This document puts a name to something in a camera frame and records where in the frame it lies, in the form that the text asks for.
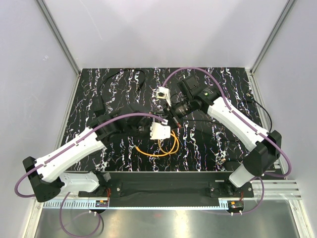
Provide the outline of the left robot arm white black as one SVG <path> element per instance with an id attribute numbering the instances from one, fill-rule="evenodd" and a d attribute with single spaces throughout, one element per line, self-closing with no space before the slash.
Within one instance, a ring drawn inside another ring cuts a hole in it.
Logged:
<path id="1" fill-rule="evenodd" d="M 14 191 L 25 198 L 26 195 L 18 188 L 24 179 L 28 179 L 33 190 L 29 197 L 41 203 L 72 192 L 85 196 L 107 196 L 111 190 L 110 180 L 102 172 L 69 173 L 67 169 L 123 137 L 149 137 L 152 124 L 160 120 L 156 115 L 138 111 L 99 115 L 81 133 L 55 151 L 37 159 L 31 156 L 24 159 L 26 174 L 19 179 Z"/>

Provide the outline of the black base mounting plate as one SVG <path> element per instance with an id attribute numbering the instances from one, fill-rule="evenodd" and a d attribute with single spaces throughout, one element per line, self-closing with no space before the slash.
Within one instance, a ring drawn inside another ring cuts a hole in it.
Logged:
<path id="1" fill-rule="evenodd" d="M 241 187 L 229 182 L 230 172 L 90 172 L 63 173 L 61 193 L 102 197 L 109 188 L 113 197 L 134 194 L 199 194 L 212 198 L 253 198 L 249 179 Z"/>

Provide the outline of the aluminium frame rail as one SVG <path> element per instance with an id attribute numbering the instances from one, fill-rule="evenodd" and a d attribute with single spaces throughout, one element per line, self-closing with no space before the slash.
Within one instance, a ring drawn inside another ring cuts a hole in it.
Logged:
<path id="1" fill-rule="evenodd" d="M 294 180 L 264 180 L 264 200 L 300 200 L 301 194 Z"/>

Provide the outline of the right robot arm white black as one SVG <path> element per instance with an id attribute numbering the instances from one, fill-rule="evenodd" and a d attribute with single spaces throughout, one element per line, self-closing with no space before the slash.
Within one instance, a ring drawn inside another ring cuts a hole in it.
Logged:
<path id="1" fill-rule="evenodd" d="M 237 196 L 245 183 L 264 174 L 279 159 L 281 134 L 276 130 L 269 132 L 252 122 L 233 107 L 218 87 L 201 85 L 194 76 L 186 77 L 177 86 L 184 99 L 165 109 L 175 125 L 180 125 L 193 111 L 200 110 L 229 129 L 249 151 L 225 184 L 229 196 Z"/>

